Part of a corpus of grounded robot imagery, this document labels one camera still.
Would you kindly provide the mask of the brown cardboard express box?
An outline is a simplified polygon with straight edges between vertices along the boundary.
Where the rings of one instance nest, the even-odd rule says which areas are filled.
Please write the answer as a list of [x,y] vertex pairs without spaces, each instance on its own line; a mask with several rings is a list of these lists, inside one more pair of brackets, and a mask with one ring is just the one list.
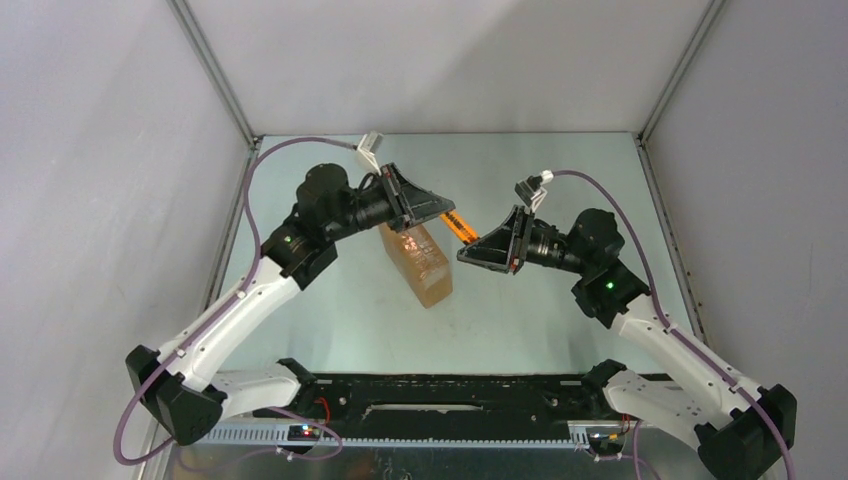
[[450,262],[424,225],[403,232],[378,226],[384,249],[423,308],[429,309],[453,292]]

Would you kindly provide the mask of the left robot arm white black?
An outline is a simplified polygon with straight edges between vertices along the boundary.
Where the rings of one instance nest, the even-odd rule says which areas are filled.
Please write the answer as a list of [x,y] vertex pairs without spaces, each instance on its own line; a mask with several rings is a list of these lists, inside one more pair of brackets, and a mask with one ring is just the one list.
[[338,241],[385,225],[403,232],[454,210],[389,163],[350,185],[332,163],[311,168],[290,215],[260,245],[248,272],[181,334],[152,350],[139,345],[126,365],[141,404],[179,445],[219,421],[271,408],[304,416],[316,403],[311,373],[293,359],[258,371],[221,371],[234,350],[274,311],[305,290],[338,257]]

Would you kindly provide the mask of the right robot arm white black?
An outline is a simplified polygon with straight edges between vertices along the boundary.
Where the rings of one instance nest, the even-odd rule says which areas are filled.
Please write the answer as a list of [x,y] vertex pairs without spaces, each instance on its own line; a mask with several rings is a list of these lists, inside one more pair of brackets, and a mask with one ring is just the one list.
[[578,275],[571,292],[581,311],[644,349],[676,384],[660,386],[606,360],[584,378],[585,411],[648,422],[695,450],[716,479],[761,478],[794,442],[795,397],[745,376],[658,311],[649,286],[620,261],[623,245],[611,212],[586,209],[562,233],[516,205],[457,259],[505,274],[534,264]]

